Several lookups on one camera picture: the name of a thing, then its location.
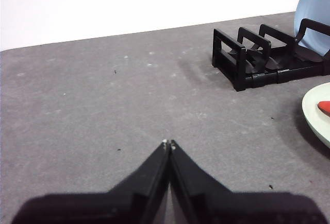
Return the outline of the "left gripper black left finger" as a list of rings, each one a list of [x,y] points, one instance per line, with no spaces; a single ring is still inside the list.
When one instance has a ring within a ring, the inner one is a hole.
[[[169,184],[171,146],[163,141],[108,192],[49,194],[26,201],[13,223],[152,223]]]

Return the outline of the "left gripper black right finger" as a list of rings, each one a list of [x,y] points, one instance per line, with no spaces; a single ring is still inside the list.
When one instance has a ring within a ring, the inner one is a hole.
[[[316,203],[286,192],[232,192],[170,142],[175,209],[187,223],[326,223]]]

